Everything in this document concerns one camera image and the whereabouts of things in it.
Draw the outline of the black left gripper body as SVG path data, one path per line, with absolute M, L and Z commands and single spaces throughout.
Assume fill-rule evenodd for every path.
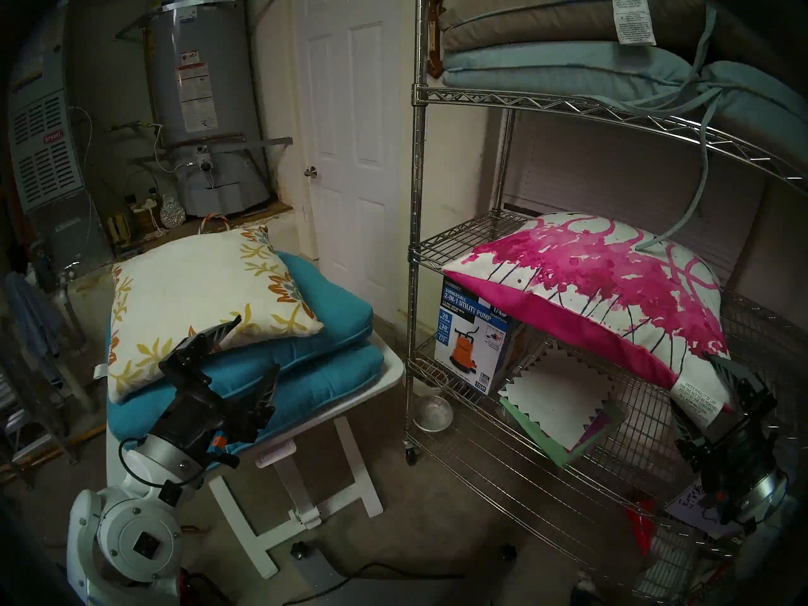
M 268 423 L 247 420 L 247 396 L 252 391 L 241 398 L 222 398 L 213 391 L 212 379 L 202 371 L 202 360 L 181 360 L 177 347 L 160 362 L 160 370 L 175 387 L 175 399 L 150 435 L 166 441 L 198 465 L 236 465 L 238 458 L 224 458 L 226 446 L 254 443 Z

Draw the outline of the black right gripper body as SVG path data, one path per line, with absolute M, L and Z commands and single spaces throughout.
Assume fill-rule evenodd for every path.
M 695 452 L 679 452 L 700 475 L 720 524 L 762 524 L 785 497 L 785 473 L 773 454 L 777 435 L 763 433 L 766 415 L 744 414 L 720 439 L 704 435 Z

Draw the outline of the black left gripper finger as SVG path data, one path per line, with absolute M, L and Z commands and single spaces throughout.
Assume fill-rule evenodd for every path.
M 247 396 L 247 420 L 250 423 L 268 423 L 273 416 L 280 369 L 278 364 L 271 365 Z
M 220 322 L 205 330 L 196 330 L 189 326 L 187 336 L 179 343 L 181 360 L 201 360 L 221 350 L 221 342 L 241 324 L 241 314 L 235 314 L 228 322 Z

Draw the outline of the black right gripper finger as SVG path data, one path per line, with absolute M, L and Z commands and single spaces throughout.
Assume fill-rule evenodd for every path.
M 705 359 L 738 399 L 743 414 L 768 414 L 776 408 L 778 402 L 774 392 L 757 373 L 720 355 L 706 353 Z
M 671 401 L 671 425 L 679 452 L 695 452 L 703 446 L 704 434 L 675 401 Z

